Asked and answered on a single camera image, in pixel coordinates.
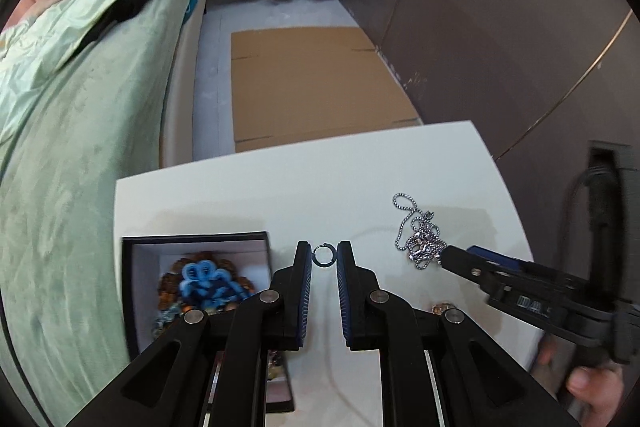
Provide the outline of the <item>person's right hand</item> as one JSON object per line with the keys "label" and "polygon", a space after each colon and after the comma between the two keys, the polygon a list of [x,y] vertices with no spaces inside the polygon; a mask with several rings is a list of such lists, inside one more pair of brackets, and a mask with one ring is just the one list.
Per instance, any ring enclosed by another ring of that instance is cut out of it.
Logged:
{"label": "person's right hand", "polygon": [[[548,391],[558,387],[558,372],[552,369],[558,343],[545,335],[538,343],[538,355],[533,376]],[[582,426],[606,426],[615,416],[624,395],[623,367],[610,362],[599,367],[579,366],[572,370],[565,388],[584,406]]]}

